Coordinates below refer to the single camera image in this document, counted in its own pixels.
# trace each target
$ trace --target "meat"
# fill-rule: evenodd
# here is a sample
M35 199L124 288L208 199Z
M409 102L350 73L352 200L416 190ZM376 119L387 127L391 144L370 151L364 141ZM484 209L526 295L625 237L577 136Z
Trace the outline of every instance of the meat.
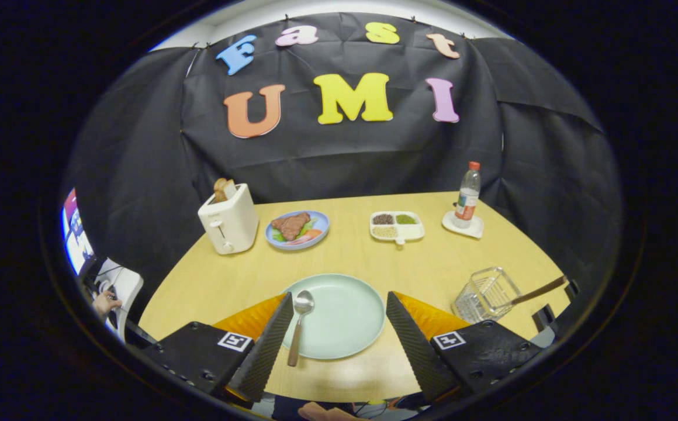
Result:
M299 215L288 216L287 218L277 218L272 221L273 229L278 229L282 237L287 241L292 241L300 234L302 227L310 221L310 215L307 212Z

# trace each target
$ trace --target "metal spoon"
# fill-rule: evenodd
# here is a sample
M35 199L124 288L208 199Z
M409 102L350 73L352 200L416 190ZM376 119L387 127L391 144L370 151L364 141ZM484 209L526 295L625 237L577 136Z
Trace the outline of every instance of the metal spoon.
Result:
M302 332L302 316L313 311L313 296L307 290L300 291L295 298L295 312L299 314L297 324L295 325L295 332L293 334L293 341L290 345L290 356L288 357L288 365L294 367L297 365L297 348L300 342L300 333Z

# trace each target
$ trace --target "toaster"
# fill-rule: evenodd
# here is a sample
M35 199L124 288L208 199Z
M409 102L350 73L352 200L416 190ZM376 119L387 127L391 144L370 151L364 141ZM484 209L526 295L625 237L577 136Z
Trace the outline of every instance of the toaster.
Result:
M248 184L236 184L235 195L215 203L211 195L199 208L201 225L217 253L240 253L253 246L258 232L258 215Z

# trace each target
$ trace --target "blue letter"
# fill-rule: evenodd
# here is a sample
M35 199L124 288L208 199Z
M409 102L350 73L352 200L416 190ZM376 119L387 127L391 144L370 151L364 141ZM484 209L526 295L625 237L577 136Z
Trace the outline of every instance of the blue letter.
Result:
M217 55L217 59L224 60L224 63L230 67L227 70L228 75L234 75L235 72L245 67L246 64L253 61L253 57L246 57L244 54L251 54L255 50L251 41L256 39L256 35L245 35L242 40L222 50Z

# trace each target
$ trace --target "plastic bottle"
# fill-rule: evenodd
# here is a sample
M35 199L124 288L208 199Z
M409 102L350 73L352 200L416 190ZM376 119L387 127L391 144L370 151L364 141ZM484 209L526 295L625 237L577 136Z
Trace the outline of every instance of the plastic bottle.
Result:
M473 214L475 214L482 184L479 170L478 162L469 161L469 170L461 181L459 202L456 204L456 213L454 213L454 226L460 227L460 229L467 229L472 223Z

